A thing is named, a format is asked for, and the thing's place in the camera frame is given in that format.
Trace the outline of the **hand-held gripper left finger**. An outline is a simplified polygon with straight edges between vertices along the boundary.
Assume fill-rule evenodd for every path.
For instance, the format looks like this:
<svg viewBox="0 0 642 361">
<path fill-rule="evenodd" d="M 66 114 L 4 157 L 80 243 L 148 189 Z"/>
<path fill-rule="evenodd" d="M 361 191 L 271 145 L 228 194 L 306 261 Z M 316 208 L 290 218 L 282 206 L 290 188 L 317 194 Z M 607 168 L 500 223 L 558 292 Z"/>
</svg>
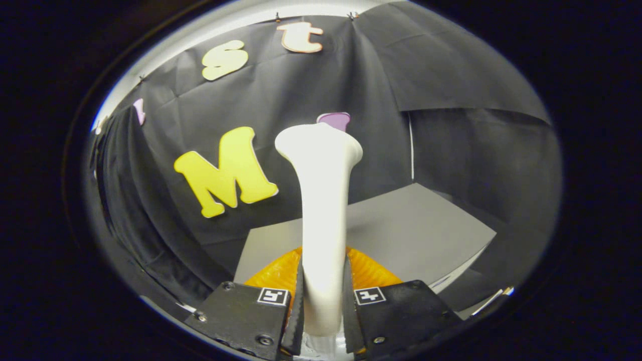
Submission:
<svg viewBox="0 0 642 361">
<path fill-rule="evenodd" d="M 272 261 L 245 283 L 225 281 L 184 321 L 220 345 L 266 360 L 302 349 L 302 249 Z"/>
</svg>

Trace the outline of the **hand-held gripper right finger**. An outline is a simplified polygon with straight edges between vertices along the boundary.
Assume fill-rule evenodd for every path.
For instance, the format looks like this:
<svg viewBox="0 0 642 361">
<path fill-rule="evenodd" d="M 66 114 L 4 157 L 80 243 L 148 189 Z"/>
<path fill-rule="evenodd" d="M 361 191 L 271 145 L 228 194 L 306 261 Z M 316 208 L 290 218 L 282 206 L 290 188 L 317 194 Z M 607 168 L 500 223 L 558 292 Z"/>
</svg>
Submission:
<svg viewBox="0 0 642 361">
<path fill-rule="evenodd" d="M 463 323 L 424 281 L 403 282 L 361 251 L 346 249 L 344 271 L 343 330 L 355 359 L 401 359 Z"/>
</svg>

